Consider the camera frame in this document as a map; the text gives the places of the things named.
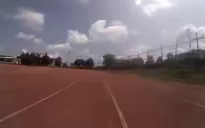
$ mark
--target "lane marking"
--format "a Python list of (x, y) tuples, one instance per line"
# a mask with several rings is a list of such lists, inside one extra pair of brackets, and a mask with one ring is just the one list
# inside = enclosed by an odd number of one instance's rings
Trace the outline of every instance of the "lane marking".
[(21, 114), (21, 113), (24, 112), (24, 111), (27, 111), (27, 110), (30, 109), (30, 108), (32, 108), (32, 107), (34, 107), (34, 106), (36, 106), (36, 105), (38, 105), (38, 104), (40, 104), (40, 103), (42, 103), (42, 102), (44, 102), (44, 101), (46, 101), (46, 100), (48, 100), (48, 99), (54, 97), (55, 95), (58, 95), (59, 93), (61, 93), (62, 91), (65, 91), (66, 89), (68, 89), (68, 88), (71, 87), (72, 85), (76, 84), (77, 82), (78, 82), (78, 81), (73, 82), (72, 84), (68, 85), (67, 87), (62, 88), (62, 89), (60, 89), (59, 91), (57, 91), (57, 92), (55, 92), (55, 93), (53, 93), (53, 94), (51, 94), (51, 95), (49, 95), (49, 96), (47, 96), (47, 97), (45, 97), (45, 98), (43, 98), (43, 99), (37, 101), (37, 102), (35, 102), (35, 103), (33, 103), (33, 104), (31, 104), (31, 105), (29, 105), (29, 106), (27, 106), (27, 107), (25, 107), (25, 108), (23, 108), (23, 109), (20, 109), (20, 110), (18, 110), (18, 111), (16, 111), (16, 112), (13, 112), (13, 113), (11, 113), (11, 114), (9, 114), (9, 115), (7, 115), (7, 116), (1, 118), (1, 119), (0, 119), (0, 124), (3, 123), (3, 122), (5, 122), (5, 121), (8, 120), (8, 119), (14, 117), (14, 116), (17, 116), (17, 115)]
[(107, 90), (108, 90), (108, 92), (109, 92), (109, 94), (110, 94), (110, 96), (111, 96), (111, 99), (112, 99), (112, 101), (113, 101), (113, 103), (114, 103), (114, 106), (115, 106), (115, 108), (116, 108), (116, 110), (117, 110), (117, 112), (118, 112), (118, 116), (119, 116), (119, 118), (120, 118), (122, 127), (123, 127), (123, 128), (128, 128), (128, 124), (127, 124), (127, 122), (126, 122), (126, 120), (125, 120), (125, 117), (124, 117), (124, 115), (123, 115), (123, 113), (122, 113), (122, 111), (121, 111), (120, 106), (118, 105), (117, 100), (115, 99), (115, 97), (114, 97), (114, 95), (113, 95), (113, 93), (112, 93), (110, 87), (108, 86), (107, 82), (106, 82), (105, 80), (103, 80), (103, 81), (104, 81), (104, 85), (106, 86), (106, 88), (107, 88)]
[(196, 102), (193, 102), (193, 101), (189, 101), (189, 100), (183, 100), (183, 101), (186, 102), (186, 103), (193, 104), (193, 105), (195, 105), (197, 107), (205, 109), (205, 105), (202, 105), (202, 104), (199, 104), (199, 103), (196, 103)]

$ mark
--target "running track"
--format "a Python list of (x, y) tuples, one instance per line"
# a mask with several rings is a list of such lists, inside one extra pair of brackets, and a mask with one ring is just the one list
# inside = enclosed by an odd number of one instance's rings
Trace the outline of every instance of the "running track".
[(205, 128), (205, 88), (0, 65), (0, 128)]

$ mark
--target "blue sky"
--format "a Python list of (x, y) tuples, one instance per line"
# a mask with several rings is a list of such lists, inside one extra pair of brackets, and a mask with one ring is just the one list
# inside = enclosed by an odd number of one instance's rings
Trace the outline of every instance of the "blue sky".
[(205, 35), (205, 0), (0, 0), (0, 52), (9, 55), (131, 55), (186, 40), (189, 29)]

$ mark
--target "grass field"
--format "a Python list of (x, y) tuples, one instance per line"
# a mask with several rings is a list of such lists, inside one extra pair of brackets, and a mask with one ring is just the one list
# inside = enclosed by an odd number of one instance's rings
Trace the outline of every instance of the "grass field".
[(153, 69), (128, 69), (124, 72), (133, 73), (142, 77), (149, 77), (153, 79), (182, 82), (187, 84), (205, 85), (205, 72), (196, 72), (186, 69), (167, 69), (167, 68), (153, 68)]

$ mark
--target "fence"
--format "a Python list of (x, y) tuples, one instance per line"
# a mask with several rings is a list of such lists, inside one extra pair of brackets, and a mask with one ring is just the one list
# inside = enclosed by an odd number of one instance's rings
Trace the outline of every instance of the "fence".
[(158, 58), (165, 60), (168, 53), (171, 53), (173, 56), (178, 56), (183, 53), (196, 51), (197, 56), (199, 56), (200, 54), (202, 54), (202, 49), (205, 49), (205, 36), (198, 37), (198, 34), (196, 33), (195, 38), (188, 41), (180, 41), (179, 39), (177, 39), (176, 44), (174, 45), (161, 44), (158, 48), (150, 49), (133, 55), (118, 56), (117, 59), (131, 63), (135, 59), (142, 59), (143, 62), (147, 62), (148, 59), (151, 59), (152, 57), (152, 59), (157, 62)]

